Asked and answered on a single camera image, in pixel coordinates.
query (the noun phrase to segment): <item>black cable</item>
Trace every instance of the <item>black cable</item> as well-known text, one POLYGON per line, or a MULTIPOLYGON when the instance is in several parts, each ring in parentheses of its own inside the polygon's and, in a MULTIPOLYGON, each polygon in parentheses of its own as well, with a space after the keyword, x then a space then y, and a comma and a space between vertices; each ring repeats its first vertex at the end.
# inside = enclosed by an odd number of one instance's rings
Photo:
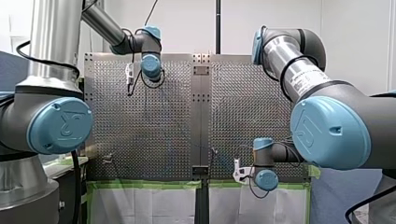
POLYGON ((298 162, 297 165, 294 165, 291 162, 289 162, 289 165, 292 166, 292 167, 295 167, 295 168, 300 167, 300 165, 303 162, 300 160, 300 157, 298 156, 297 152, 295 152, 293 149, 291 149, 291 147, 289 147, 287 145, 287 143, 284 143, 284 142, 276 142, 276 143, 280 144, 281 146, 283 146, 286 149, 286 161, 289 159, 289 152, 291 152, 291 154, 293 154, 293 156, 295 158, 297 158, 297 162, 298 162))
POLYGON ((287 91, 286 91, 286 87, 285 87, 285 75, 286 72, 288 71, 289 67, 294 64, 297 61, 303 60, 303 59, 309 59, 312 63, 314 63, 316 66, 318 66, 318 60, 310 55, 300 55, 296 58, 291 59, 286 65, 285 67, 283 67, 282 73, 280 73, 280 77, 279 77, 279 83, 280 83, 280 89, 283 92, 283 95, 285 95, 285 97, 292 102, 290 96, 288 95, 287 91))
POLYGON ((142 76, 142 70, 140 70, 139 76, 140 76, 140 78, 142 78, 143 84, 145 84, 145 86, 147 86, 149 89, 158 89, 158 88, 160 88, 160 87, 163 85, 163 83, 165 82, 165 70, 163 70, 163 69, 161 68, 161 72, 163 73, 163 80, 162 80, 157 86, 150 86, 150 85, 145 81, 145 79, 144 79, 143 76, 142 76))
POLYGON ((81 206, 81 171, 78 163, 78 155, 76 151, 72 151, 73 168, 75 175, 75 205, 73 213, 73 224, 78 224, 79 208, 81 206))
POLYGON ((132 63, 134 63, 134 50, 136 48, 136 39, 134 38, 134 35, 132 34, 132 32, 126 28, 121 29, 123 32, 127 32, 128 35, 128 44, 129 44, 129 48, 132 52, 132 63))
POLYGON ((249 181, 248 181, 248 186, 250 188, 251 193, 258 199, 264 199, 268 196, 268 194, 270 193, 270 191, 266 191, 266 193, 263 196, 259 196, 256 194, 256 192, 254 192, 253 187, 251 187, 251 181, 253 181, 253 183, 255 185, 257 185, 256 180, 254 179, 254 177, 251 175, 251 171, 253 170, 253 164, 250 166, 250 172, 248 175, 249 181))
POLYGON ((370 197, 370 198, 368 198, 368 199, 366 199, 366 200, 364 200, 364 201, 362 201, 362 202, 360 202, 360 203, 357 203, 357 204, 353 205, 351 208, 349 208, 348 210, 346 210, 346 221, 347 221, 349 224, 351 224, 351 223, 352 223, 352 220, 350 219, 349 216, 350 216, 356 209, 358 209, 358 208, 360 208, 360 207, 366 205, 367 203, 372 203, 373 201, 376 201, 376 200, 378 200, 378 199, 380 199, 380 198, 382 198, 382 197, 384 197, 384 196, 387 196, 388 194, 391 194, 391 193, 394 192, 394 191, 396 191, 396 186, 393 186, 393 187, 391 187, 390 189, 386 189, 386 190, 384 190, 384 191, 382 191, 382 192, 380 192, 380 193, 377 193, 376 195, 374 195, 374 196, 372 196, 372 197, 370 197))
POLYGON ((267 26, 263 25, 261 28, 261 39, 262 39, 262 53, 260 54, 260 61, 262 62, 262 70, 264 71, 265 75, 267 75, 269 78, 271 78, 273 81, 279 81, 277 80, 276 77, 273 77, 269 74, 268 70, 264 66, 264 29, 266 29, 267 26))
POLYGON ((29 40, 29 41, 26 41, 26 42, 24 42, 24 43, 22 43, 22 44, 20 44, 20 45, 18 45, 17 48, 16 48, 16 51, 17 51, 23 58, 28 59, 28 60, 33 61, 33 62, 36 62, 36 63, 43 63, 43 64, 49 65, 49 66, 55 65, 55 66, 60 66, 60 67, 64 67, 64 68, 71 69, 71 70, 73 70, 73 71, 76 73, 76 79, 79 78, 79 70, 78 70, 78 68, 76 68, 74 65, 71 65, 71 64, 68 64, 68 63, 58 63, 58 62, 54 62, 54 61, 50 61, 50 60, 37 59, 37 58, 31 57, 31 56, 29 56, 29 55, 23 53, 23 52, 21 51, 21 49, 24 48, 24 47, 26 47, 26 46, 28 46, 29 44, 30 44, 30 40, 29 40))
POLYGON ((152 14, 152 12, 154 11, 154 8, 155 8, 155 6, 157 5, 157 3, 158 3, 158 0, 155 0, 154 4, 152 5, 151 11, 150 11, 149 14, 148 14, 148 18, 146 19, 145 26, 148 24, 149 18, 151 17, 151 14, 152 14))
POLYGON ((87 7, 85 7, 85 1, 86 0, 83 0, 83 9, 82 9, 82 13, 84 13, 86 10, 88 10, 88 8, 90 8, 90 7, 92 7, 93 5, 95 5, 97 2, 98 2, 98 0, 94 0, 89 6, 87 6, 87 7))

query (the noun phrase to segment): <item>blue joint cap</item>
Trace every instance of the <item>blue joint cap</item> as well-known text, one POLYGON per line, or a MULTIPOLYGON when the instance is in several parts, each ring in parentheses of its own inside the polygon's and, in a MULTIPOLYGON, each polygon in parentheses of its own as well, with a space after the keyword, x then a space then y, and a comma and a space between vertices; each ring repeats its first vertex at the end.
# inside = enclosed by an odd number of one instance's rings
POLYGON ((27 142, 39 154, 68 153, 87 139, 92 123, 87 104, 74 97, 59 98, 35 114, 27 130, 27 142))
POLYGON ((157 39, 161 40, 161 31, 160 31, 160 29, 158 29, 157 26, 147 25, 143 29, 145 30, 145 32, 149 32, 152 35, 154 35, 157 39))
POLYGON ((262 29, 256 31, 253 39, 253 49, 251 52, 251 61, 254 64, 262 64, 261 62, 262 54, 262 29))
POLYGON ((361 167, 371 153, 366 125, 348 105, 327 96, 302 100, 291 113, 294 145, 303 158, 323 168, 361 167))
POLYGON ((276 189, 279 184, 277 174, 272 170, 261 170, 256 175, 255 180, 257 187, 265 191, 272 191, 276 189))
POLYGON ((141 63, 143 74, 153 82, 161 79, 161 62, 160 59, 154 54, 147 54, 143 56, 141 63))
POLYGON ((261 150, 265 148, 269 148, 274 143, 272 138, 256 138, 253 141, 253 150, 261 150))

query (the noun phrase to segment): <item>label sticker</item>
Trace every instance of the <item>label sticker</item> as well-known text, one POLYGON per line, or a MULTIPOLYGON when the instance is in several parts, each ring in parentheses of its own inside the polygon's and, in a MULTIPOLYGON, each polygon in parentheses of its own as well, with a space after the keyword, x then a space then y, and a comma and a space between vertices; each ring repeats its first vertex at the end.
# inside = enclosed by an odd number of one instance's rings
POLYGON ((308 66, 304 71, 291 78, 290 85, 301 96, 313 87, 328 81, 330 81, 329 77, 320 69, 316 66, 308 66))

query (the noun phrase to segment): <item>black pole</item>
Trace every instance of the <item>black pole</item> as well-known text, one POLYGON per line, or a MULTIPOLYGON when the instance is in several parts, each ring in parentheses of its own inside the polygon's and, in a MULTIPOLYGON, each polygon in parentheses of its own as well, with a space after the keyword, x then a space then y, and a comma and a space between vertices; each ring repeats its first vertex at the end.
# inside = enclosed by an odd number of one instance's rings
POLYGON ((221 0, 216 0, 216 54, 221 54, 221 0))

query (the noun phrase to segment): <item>perforated metal panel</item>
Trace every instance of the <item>perforated metal panel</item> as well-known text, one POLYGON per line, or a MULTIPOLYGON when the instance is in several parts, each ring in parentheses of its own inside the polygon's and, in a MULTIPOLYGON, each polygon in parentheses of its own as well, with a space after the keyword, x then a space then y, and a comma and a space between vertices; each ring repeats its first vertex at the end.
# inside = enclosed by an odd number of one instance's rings
MULTIPOLYGON (((291 104, 279 84, 268 78, 249 56, 212 57, 212 110, 209 155, 213 178, 232 178, 233 159, 243 166, 253 163, 252 143, 257 137, 282 140, 290 135, 291 104)), ((295 168, 278 163, 281 181, 300 182, 307 178, 305 166, 295 168)))
MULTIPOLYGON (((151 90, 139 81, 128 97, 131 57, 86 55, 85 100, 94 115, 86 146, 93 158, 89 179, 191 180, 197 163, 209 164, 212 178, 232 178, 233 158, 252 163, 254 138, 289 135, 290 103, 249 56, 206 57, 200 65, 190 54, 163 55, 163 86, 151 90), (200 74, 201 68, 210 73, 200 74), (212 158, 209 148, 218 154, 212 158)), ((276 169, 281 181, 307 178, 305 167, 276 169)))
MULTIPOLYGON (((91 145, 97 154, 90 179, 191 179, 187 58, 163 57, 166 80, 161 88, 146 88, 139 80, 131 97, 125 84, 130 58, 102 54, 88 58, 92 75, 86 83, 92 88, 86 90, 86 98, 92 98, 91 145)), ((134 67, 137 75, 139 64, 134 67)))

